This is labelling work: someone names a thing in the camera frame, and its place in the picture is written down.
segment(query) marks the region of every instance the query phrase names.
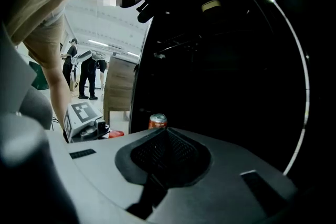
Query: black mesh pad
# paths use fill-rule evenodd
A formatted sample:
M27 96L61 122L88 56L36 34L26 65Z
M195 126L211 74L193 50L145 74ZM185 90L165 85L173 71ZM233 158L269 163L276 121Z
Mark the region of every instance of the black mesh pad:
M158 129L118 150L115 164L131 183L145 185L149 175L165 188L194 185L209 169L209 150L176 130Z

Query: red object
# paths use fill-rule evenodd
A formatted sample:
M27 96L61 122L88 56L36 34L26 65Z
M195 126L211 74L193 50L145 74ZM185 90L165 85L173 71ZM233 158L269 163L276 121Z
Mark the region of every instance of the red object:
M111 131L109 133L109 138L114 138L114 137L118 137L118 136L123 136L124 132L122 131Z

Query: person in black clothing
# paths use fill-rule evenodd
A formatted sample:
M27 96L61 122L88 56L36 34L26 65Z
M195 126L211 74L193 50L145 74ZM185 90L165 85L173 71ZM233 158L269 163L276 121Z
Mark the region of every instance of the person in black clothing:
M72 70L71 58L77 54L77 48L76 48L77 43L78 43L77 39L74 38L71 41L71 47L69 48L68 52L66 54L61 55L62 58L66 57L64 65L63 65L63 75L69 87L70 87L70 75L71 75L71 70Z
M97 100L94 94L95 82L96 82L96 69L97 62L91 58L85 60L80 66L80 79L79 79L79 96L78 99L88 99L84 93L86 79L89 79L90 83L90 100Z

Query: white ceiling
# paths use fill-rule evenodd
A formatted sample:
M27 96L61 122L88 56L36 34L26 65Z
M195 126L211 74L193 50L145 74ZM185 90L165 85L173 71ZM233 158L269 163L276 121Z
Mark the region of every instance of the white ceiling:
M69 0L66 6L66 19L78 46L89 46L105 54L117 52L126 56L128 51L140 54L148 24L139 23L137 15L136 6L123 9L104 6L102 1ZM88 39L109 47L94 45Z

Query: black pants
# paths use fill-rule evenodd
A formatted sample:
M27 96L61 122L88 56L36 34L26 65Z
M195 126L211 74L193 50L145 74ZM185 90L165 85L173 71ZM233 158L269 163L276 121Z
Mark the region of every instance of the black pants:
M71 75L71 70L72 70L72 64L64 64L63 65L63 75L70 87L70 75Z
M95 88L95 82L96 82L96 70L94 72L88 72L87 69L81 70L80 79L79 79L79 94L80 95L84 95L86 79L89 79L89 83L90 83L90 96L95 96L94 88Z

